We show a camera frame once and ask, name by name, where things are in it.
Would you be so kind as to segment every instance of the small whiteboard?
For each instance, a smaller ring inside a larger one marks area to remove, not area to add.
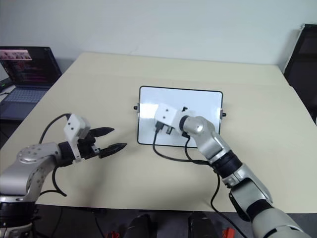
[[[222,118],[222,92],[162,87],[140,87],[138,115],[138,143],[152,144],[155,133],[155,112],[159,103],[165,103],[182,110],[187,107],[192,115],[205,117],[220,132]],[[156,145],[184,146],[187,138],[175,130],[166,134],[167,126],[158,133]],[[188,147],[197,147],[193,139]]]

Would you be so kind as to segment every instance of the black cable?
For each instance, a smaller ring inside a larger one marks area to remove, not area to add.
[[[64,113],[64,114],[62,114],[62,115],[56,117],[54,120],[52,120],[52,121],[46,126],[46,128],[44,129],[44,131],[43,131],[43,133],[42,133],[42,135],[41,135],[39,144],[42,143],[46,132],[48,131],[48,129],[50,128],[50,126],[53,125],[53,123],[54,123],[55,121],[57,121],[58,119],[60,119],[60,118],[62,118],[62,117],[67,117],[67,119],[69,119],[70,115],[71,115],[70,113]]]
[[[49,236],[45,235],[45,234],[42,234],[38,231],[36,231],[36,234],[39,236],[39,237],[42,237],[42,238],[50,238]]]
[[[38,237],[38,234],[36,233],[36,229],[35,229],[35,222],[32,221],[32,237],[33,238],[37,238]]]
[[[55,228],[54,228],[54,230],[53,230],[53,232],[52,232],[52,234],[51,234],[51,238],[53,238],[53,236],[54,236],[54,234],[55,234],[55,232],[56,232],[56,230],[57,230],[57,228],[58,228],[58,226],[59,226],[59,223],[60,223],[62,214],[63,214],[63,207],[60,207],[59,218],[58,218],[57,223],[56,223],[56,225],[55,225]]]
[[[196,164],[196,165],[207,165],[207,166],[210,166],[211,167],[211,165],[210,165],[210,163],[208,162],[208,161],[205,161],[205,160],[193,160],[190,156],[189,156],[189,154],[188,154],[188,142],[190,141],[190,137],[188,137],[188,140],[186,141],[186,143],[185,143],[185,155],[186,155],[186,157],[187,157],[187,159],[189,159],[190,161],[192,161],[194,164]]]
[[[185,154],[186,154],[186,157],[188,158],[188,160],[181,160],[181,159],[176,159],[176,158],[172,158],[172,157],[169,157],[169,156],[166,156],[166,155],[163,155],[161,154],[160,152],[158,152],[155,148],[155,142],[156,142],[156,139],[157,139],[157,135],[158,135],[158,132],[160,131],[160,129],[162,129],[162,126],[161,125],[158,125],[157,126],[157,129],[155,131],[155,135],[154,135],[154,140],[153,140],[153,144],[152,144],[152,147],[153,147],[153,150],[156,154],[158,154],[159,156],[163,157],[163,158],[166,158],[166,159],[169,159],[169,160],[173,160],[173,161],[178,161],[178,162],[192,162],[192,163],[195,163],[195,164],[199,164],[199,165],[208,165],[211,167],[211,164],[208,162],[208,161],[204,161],[204,160],[193,160],[190,155],[188,154],[188,150],[187,150],[187,146],[188,146],[188,143],[189,143],[189,140],[190,140],[190,137],[188,138],[188,140],[186,141],[185,143]],[[220,176],[217,174],[217,188],[216,188],[216,191],[214,192],[212,198],[211,198],[211,201],[210,201],[210,204],[211,204],[211,207],[212,209],[218,214],[220,215],[222,218],[226,219],[244,238],[247,238],[247,236],[237,227],[236,224],[234,224],[234,222],[232,220],[230,220],[227,216],[225,216],[223,213],[219,212],[213,205],[213,201],[215,199],[215,197],[217,196],[218,192],[219,192],[219,189],[220,189]]]
[[[55,176],[56,176],[56,171],[58,169],[58,166],[55,166],[54,170],[53,170],[53,173],[52,173],[52,181],[53,181],[53,185],[54,185],[54,188],[55,190],[46,190],[46,191],[43,191],[40,193],[40,196],[45,194],[45,193],[48,193],[48,192],[56,192],[56,193],[59,193],[60,195],[66,197],[67,194],[64,193],[58,186],[57,186],[57,183],[56,183],[56,179],[55,179]]]
[[[197,165],[208,165],[208,166],[209,166],[209,163],[208,163],[207,161],[204,161],[204,160],[193,160],[193,159],[191,159],[191,158],[190,158],[189,160],[183,160],[183,159],[176,159],[176,158],[169,157],[169,156],[166,156],[166,155],[161,154],[161,153],[160,153],[159,151],[157,151],[156,148],[155,148],[155,142],[156,142],[156,140],[157,140],[158,132],[159,132],[159,130],[156,130],[156,131],[155,131],[154,140],[153,140],[153,144],[152,144],[152,148],[153,148],[154,152],[155,152],[157,155],[159,155],[159,156],[161,156],[161,157],[163,157],[163,158],[165,158],[165,159],[172,160],[172,161],[177,161],[177,162],[191,162],[191,163],[194,163],[194,164],[197,164]]]
[[[219,212],[213,205],[213,201],[214,199],[216,198],[218,192],[219,192],[219,189],[220,189],[220,176],[219,174],[217,174],[217,188],[216,188],[216,191],[214,192],[212,198],[211,198],[211,201],[210,201],[210,205],[211,207],[213,208],[213,210],[218,214],[220,215],[222,218],[226,219],[244,238],[248,238],[238,227],[236,224],[234,224],[234,222],[232,220],[230,220],[226,215],[224,215],[222,212]]]
[[[100,228],[100,226],[99,226],[99,223],[98,223],[98,220],[97,220],[97,217],[96,217],[95,213],[94,213],[94,216],[95,216],[95,222],[96,222],[96,225],[97,225],[98,230],[99,230],[99,232],[100,232],[100,235],[101,235],[103,238],[105,238],[104,233],[103,233],[103,231],[101,230],[101,228]]]

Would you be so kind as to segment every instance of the robotic arm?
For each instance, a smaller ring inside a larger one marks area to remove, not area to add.
[[[256,238],[309,238],[287,214],[272,206],[268,189],[232,152],[210,121],[166,104],[159,104],[155,119],[195,140],[198,150],[230,189],[229,198],[239,216],[252,222]]]
[[[113,144],[105,149],[96,147],[95,137],[113,130],[111,127],[90,130],[85,118],[72,114],[64,128],[66,142],[36,144],[22,149],[0,177],[0,238],[29,237],[35,202],[51,171],[82,158],[97,155],[103,158],[123,149],[126,143]]]

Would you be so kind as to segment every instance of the laptop keyboard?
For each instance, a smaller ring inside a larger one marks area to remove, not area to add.
[[[44,90],[15,89],[5,100],[7,102],[37,103],[45,94]]]

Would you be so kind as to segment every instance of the white table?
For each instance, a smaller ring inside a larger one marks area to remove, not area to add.
[[[123,209],[211,210],[216,186],[210,168],[158,157],[137,143],[138,102],[142,85],[219,90],[227,117],[221,135],[269,188],[274,205],[288,213],[317,212],[315,168],[317,128],[295,91],[273,65],[231,64],[178,59],[84,53],[48,91],[0,151],[3,171],[23,147],[35,144],[56,116],[72,112],[92,127],[115,131],[98,138],[99,147],[128,145],[104,159],[89,159],[57,171],[68,196],[46,194],[38,203]],[[61,119],[44,142],[65,141]],[[181,148],[158,147],[185,158]],[[190,149],[195,159],[200,153]],[[50,177],[43,189],[52,188]],[[234,211],[222,185],[215,200]]]

